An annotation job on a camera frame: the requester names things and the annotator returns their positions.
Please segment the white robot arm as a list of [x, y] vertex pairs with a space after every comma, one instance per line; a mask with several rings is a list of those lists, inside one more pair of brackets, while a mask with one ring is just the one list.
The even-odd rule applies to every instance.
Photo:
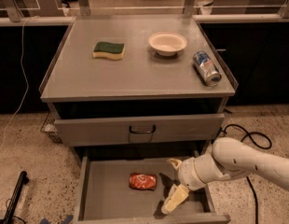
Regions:
[[171, 213], [189, 195], [214, 181], [239, 179], [254, 173], [289, 191], [289, 159], [248, 147], [234, 138], [217, 138], [210, 152], [184, 161], [168, 159], [177, 172], [179, 185], [173, 185], [161, 207]]

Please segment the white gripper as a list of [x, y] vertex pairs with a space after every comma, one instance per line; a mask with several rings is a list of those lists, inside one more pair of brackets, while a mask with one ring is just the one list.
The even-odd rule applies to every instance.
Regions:
[[169, 158], [167, 162], [177, 171], [180, 185], [173, 184], [169, 195], [161, 207], [161, 212], [164, 215], [171, 213], [179, 204], [181, 204], [189, 195], [190, 190], [202, 189], [206, 186], [203, 183], [195, 169], [195, 158], [191, 157], [184, 161]]

